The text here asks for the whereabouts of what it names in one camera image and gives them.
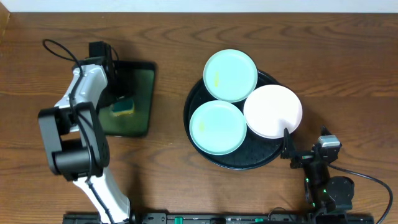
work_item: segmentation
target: yellow stain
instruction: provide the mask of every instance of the yellow stain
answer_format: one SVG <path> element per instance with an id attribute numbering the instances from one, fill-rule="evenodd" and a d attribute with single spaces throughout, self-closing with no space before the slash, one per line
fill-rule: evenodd
<path id="1" fill-rule="evenodd" d="M 126 114 L 133 114 L 136 110 L 136 107 L 133 107 L 131 110 L 124 110 L 124 111 L 119 111 L 119 112 L 112 112 L 111 115 L 113 116 L 120 116 L 120 115 L 126 115 Z"/>
<path id="2" fill-rule="evenodd" d="M 203 121 L 199 124 L 199 131 L 201 132 L 205 131 L 205 123 Z"/>
<path id="3" fill-rule="evenodd" d="M 215 80 L 214 80 L 214 83 L 215 83 L 215 86 L 216 86 L 216 88 L 218 88 L 218 83 L 220 82 L 220 75 L 219 75 L 219 73 L 218 73 L 218 71 L 216 72 L 216 77 L 215 77 Z"/>

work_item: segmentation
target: wood grain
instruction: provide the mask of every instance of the wood grain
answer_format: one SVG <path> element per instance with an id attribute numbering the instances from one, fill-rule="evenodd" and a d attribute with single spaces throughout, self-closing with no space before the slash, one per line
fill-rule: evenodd
<path id="1" fill-rule="evenodd" d="M 64 94 L 72 64 L 49 54 L 44 38 L 79 58 L 88 56 L 88 42 L 103 40 L 124 60 L 157 64 L 148 135 L 108 137 L 112 172 L 138 210 L 267 213 L 305 206 L 303 171 L 289 169 L 289 161 L 227 170 L 202 158 L 186 137 L 188 92 L 207 59 L 228 48 L 246 52 L 298 94 L 304 114 L 297 147 L 310 149 L 325 124 L 344 145 L 336 165 L 381 179 L 398 193 L 396 14 L 15 13 L 0 46 L 1 223 L 60 223 L 67 211 L 95 211 L 47 166 L 37 113 Z M 349 177 L 356 187 L 353 212 L 378 219 L 387 191 Z M 385 220 L 395 222 L 396 203 Z"/>
<path id="2" fill-rule="evenodd" d="M 6 33 L 6 27 L 10 18 L 10 12 L 0 2 L 0 44 L 2 37 Z"/>

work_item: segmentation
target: white wall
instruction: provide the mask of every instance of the white wall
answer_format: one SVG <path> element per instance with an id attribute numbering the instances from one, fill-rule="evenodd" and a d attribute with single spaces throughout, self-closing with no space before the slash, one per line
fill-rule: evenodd
<path id="1" fill-rule="evenodd" d="M 398 12 L 398 0 L 0 0 L 10 12 Z"/>

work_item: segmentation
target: green connector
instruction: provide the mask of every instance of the green connector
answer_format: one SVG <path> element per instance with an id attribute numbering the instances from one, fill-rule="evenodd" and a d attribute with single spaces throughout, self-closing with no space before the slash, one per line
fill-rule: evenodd
<path id="1" fill-rule="evenodd" d="M 182 217 L 175 217 L 174 218 L 174 224 L 182 224 L 182 220 L 183 220 Z"/>

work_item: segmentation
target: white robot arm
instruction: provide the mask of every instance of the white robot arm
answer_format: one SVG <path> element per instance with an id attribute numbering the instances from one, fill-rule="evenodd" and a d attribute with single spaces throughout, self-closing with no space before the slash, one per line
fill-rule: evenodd
<path id="1" fill-rule="evenodd" d="M 109 99 L 120 95 L 109 96 L 109 79 L 111 84 L 116 82 L 110 52 L 104 42 L 90 44 L 90 58 L 77 62 L 80 66 L 73 69 L 67 92 L 55 107 L 40 111 L 39 124 L 51 171 L 87 194 L 102 223 L 128 223 L 130 201 L 109 170 L 108 142 L 97 116 L 99 103 L 108 105 Z M 60 137 L 76 131 L 80 139 L 63 141 Z"/>

